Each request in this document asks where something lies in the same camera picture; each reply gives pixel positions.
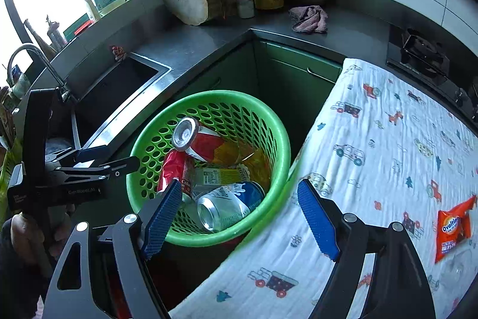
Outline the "person's left hand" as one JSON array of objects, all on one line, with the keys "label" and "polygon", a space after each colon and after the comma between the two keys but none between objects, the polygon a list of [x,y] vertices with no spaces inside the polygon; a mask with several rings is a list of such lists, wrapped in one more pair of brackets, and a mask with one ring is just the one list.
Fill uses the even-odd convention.
[{"label": "person's left hand", "polygon": [[[62,224],[54,233],[54,241],[49,246],[49,254],[58,257],[71,234],[71,215],[75,211],[75,205],[65,207],[65,216]],[[36,255],[32,251],[34,244],[43,246],[44,234],[38,228],[33,219],[26,218],[22,214],[14,215],[10,222],[10,240],[13,249],[19,257],[28,264],[36,264]]]}]

